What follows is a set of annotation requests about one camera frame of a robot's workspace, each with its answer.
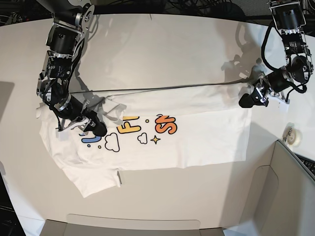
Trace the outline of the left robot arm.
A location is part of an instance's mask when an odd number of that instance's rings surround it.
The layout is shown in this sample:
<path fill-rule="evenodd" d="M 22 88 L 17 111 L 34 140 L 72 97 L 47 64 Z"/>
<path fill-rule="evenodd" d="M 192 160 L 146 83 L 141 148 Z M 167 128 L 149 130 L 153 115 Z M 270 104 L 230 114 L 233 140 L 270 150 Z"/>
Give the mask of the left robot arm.
<path fill-rule="evenodd" d="M 242 108 L 268 106 L 269 99 L 274 98 L 288 105 L 289 94 L 285 89 L 303 94 L 307 83 L 314 72 L 312 54 L 306 43 L 303 27 L 306 19 L 301 4 L 297 0 L 271 0 L 269 9 L 272 22 L 269 24 L 261 46 L 261 58 L 271 73 L 260 73 L 253 83 L 253 91 L 245 93 L 239 100 Z M 272 29 L 279 34 L 285 52 L 286 65 L 275 68 L 265 57 L 267 41 Z"/>

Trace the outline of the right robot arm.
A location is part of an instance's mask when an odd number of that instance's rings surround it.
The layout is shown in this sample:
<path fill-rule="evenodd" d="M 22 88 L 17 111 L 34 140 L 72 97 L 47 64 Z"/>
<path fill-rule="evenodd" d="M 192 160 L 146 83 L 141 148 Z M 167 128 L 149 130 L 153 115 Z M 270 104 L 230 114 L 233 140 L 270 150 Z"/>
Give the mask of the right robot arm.
<path fill-rule="evenodd" d="M 65 130 L 64 121 L 69 120 L 70 128 L 79 127 L 84 133 L 104 137 L 107 128 L 97 113 L 88 108 L 87 101 L 81 103 L 69 92 L 95 6 L 89 0 L 41 0 L 39 3 L 51 12 L 53 24 L 46 40 L 49 49 L 36 94 L 57 117 L 59 132 Z"/>

